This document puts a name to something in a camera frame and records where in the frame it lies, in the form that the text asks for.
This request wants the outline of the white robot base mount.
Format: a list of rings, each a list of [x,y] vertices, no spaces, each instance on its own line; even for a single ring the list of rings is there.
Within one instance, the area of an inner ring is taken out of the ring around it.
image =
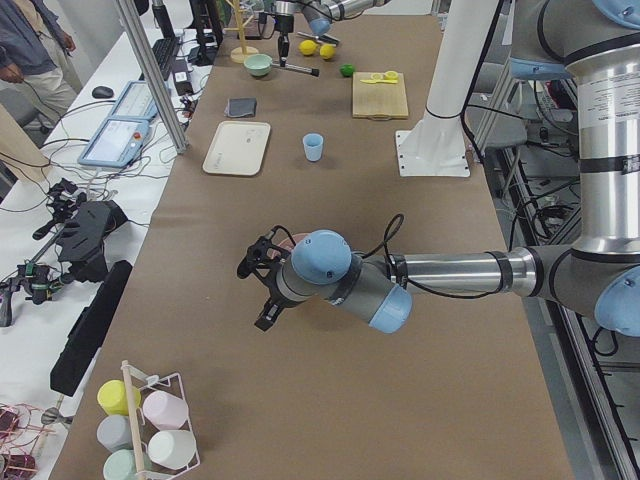
[[[470,175],[463,110],[500,10],[498,0],[451,3],[425,113],[413,129],[398,132],[396,152],[402,177]]]

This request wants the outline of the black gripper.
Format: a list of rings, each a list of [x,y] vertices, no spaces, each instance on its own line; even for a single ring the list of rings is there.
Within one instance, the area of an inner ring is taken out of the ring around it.
[[[269,290],[270,297],[264,303],[254,323],[261,331],[268,331],[272,328],[285,308],[295,306],[295,302],[286,298],[277,286],[276,274],[281,270],[284,261],[291,255],[291,251],[280,248],[273,243],[279,230],[283,231],[286,236],[292,236],[285,227],[272,227],[268,233],[261,235],[255,243],[247,248],[246,255],[236,270],[238,278],[245,279],[253,274]]]
[[[286,64],[286,58],[289,56],[290,41],[289,33],[294,29],[294,16],[293,15],[274,15],[275,26],[274,29],[279,32],[277,47],[278,47],[278,61],[280,65]]]

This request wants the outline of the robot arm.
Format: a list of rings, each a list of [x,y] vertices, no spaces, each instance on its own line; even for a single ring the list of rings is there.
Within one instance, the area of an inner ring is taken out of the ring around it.
[[[315,37],[327,34],[333,23],[349,20],[371,8],[388,4],[387,0],[281,0],[275,1],[272,14],[278,36],[278,61],[286,66],[289,56],[289,35],[294,31],[295,16],[301,14]]]
[[[427,292],[473,300],[512,292],[540,297],[627,336],[639,332],[639,5],[635,1],[519,1],[510,73],[577,86],[581,232],[568,245],[508,252],[392,254],[351,249],[317,230],[291,249],[261,236],[240,261],[268,299],[262,330],[314,296],[384,332]]]

